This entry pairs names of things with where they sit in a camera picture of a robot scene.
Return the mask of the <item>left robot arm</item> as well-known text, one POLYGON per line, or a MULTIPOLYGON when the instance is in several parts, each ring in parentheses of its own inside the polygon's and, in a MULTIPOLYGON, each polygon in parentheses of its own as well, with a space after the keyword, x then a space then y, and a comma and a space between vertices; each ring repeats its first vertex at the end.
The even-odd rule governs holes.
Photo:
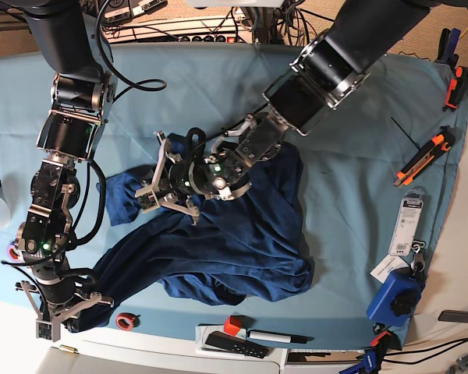
POLYGON ((346 1, 334 23, 303 47, 289 68, 263 93, 267 113, 249 113, 240 125, 209 140, 188 142, 186 157, 160 138, 151 183, 135 192, 143 212, 179 211, 197 221, 194 196, 232 201, 251 187, 248 171, 279 151, 289 130, 306 136, 369 76, 370 67, 409 33, 436 1, 346 1))

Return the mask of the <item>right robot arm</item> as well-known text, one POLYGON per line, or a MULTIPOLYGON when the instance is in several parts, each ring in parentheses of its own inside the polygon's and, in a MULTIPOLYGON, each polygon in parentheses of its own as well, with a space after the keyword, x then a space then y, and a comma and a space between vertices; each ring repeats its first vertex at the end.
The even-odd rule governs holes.
POLYGON ((94 153, 104 132, 119 83, 147 92, 163 90, 162 79, 127 80, 114 65, 110 44, 102 33, 102 18, 83 12, 78 1, 13 1, 27 21, 46 62, 54 70, 51 108, 36 146, 45 152, 30 183, 31 205, 9 246, 9 266, 25 276, 18 288, 36 313, 37 338, 56 342, 62 324, 95 305, 112 305, 99 292, 85 292, 97 277, 88 268, 71 268, 66 254, 90 242, 98 233, 105 209, 101 193, 93 228, 76 235, 71 214, 85 204, 76 176, 84 162, 105 187, 94 153))

